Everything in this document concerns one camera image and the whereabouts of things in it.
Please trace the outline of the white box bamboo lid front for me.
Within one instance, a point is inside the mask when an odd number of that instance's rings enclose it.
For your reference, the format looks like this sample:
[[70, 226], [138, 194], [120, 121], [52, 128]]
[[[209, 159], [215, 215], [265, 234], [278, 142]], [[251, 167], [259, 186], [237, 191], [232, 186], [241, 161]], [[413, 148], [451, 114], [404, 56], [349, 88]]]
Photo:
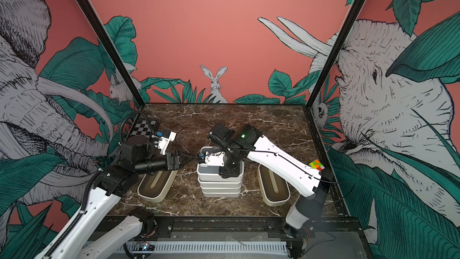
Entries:
[[203, 193], [208, 198], [237, 198], [241, 193]]

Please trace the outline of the white box grey lid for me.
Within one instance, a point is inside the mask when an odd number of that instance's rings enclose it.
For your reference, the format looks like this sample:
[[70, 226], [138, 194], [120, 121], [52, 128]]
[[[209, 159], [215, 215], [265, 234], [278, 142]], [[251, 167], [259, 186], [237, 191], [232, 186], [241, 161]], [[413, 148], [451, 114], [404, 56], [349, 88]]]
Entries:
[[202, 181], [198, 180], [200, 187], [209, 189], [209, 188], [214, 188], [214, 189], [238, 189], [242, 187], [242, 181], [238, 182], [224, 182], [224, 181]]
[[[200, 153], [204, 152], [210, 152], [210, 153], [217, 153], [219, 149], [216, 146], [204, 146], [200, 149]], [[243, 175], [244, 175], [244, 162], [240, 164], [241, 167], [241, 172], [238, 177], [232, 177], [228, 179], [224, 179], [221, 176], [219, 176], [219, 167], [203, 167], [200, 166], [199, 164], [197, 165], [197, 173], [198, 173], [198, 178], [202, 181], [228, 181], [228, 182], [238, 182], [242, 181]]]

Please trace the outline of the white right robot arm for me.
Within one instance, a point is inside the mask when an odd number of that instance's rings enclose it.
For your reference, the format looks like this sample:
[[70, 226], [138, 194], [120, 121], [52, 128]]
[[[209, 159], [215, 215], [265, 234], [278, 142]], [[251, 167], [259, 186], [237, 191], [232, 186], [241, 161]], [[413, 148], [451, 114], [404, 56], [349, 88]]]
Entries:
[[200, 150], [199, 163], [233, 171], [248, 159], [266, 167], [299, 193], [280, 230], [289, 238], [315, 235], [311, 223], [322, 215], [329, 187], [333, 183], [330, 169], [319, 161], [303, 163], [297, 160], [249, 124], [234, 130], [219, 122], [210, 130], [208, 138], [214, 145]]

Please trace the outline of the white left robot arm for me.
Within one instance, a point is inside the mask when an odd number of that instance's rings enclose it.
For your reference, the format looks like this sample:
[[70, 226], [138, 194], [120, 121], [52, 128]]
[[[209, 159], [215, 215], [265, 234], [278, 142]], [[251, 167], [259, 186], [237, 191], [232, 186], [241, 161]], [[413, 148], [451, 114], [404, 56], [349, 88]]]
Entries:
[[178, 170], [178, 152], [154, 158], [148, 144], [126, 145], [113, 162], [96, 173], [85, 188], [83, 202], [70, 222], [36, 257], [38, 259], [106, 259], [130, 239], [151, 237], [159, 231], [153, 213], [143, 207], [131, 211], [116, 227], [84, 247], [93, 232], [121, 198], [137, 183], [141, 174]]

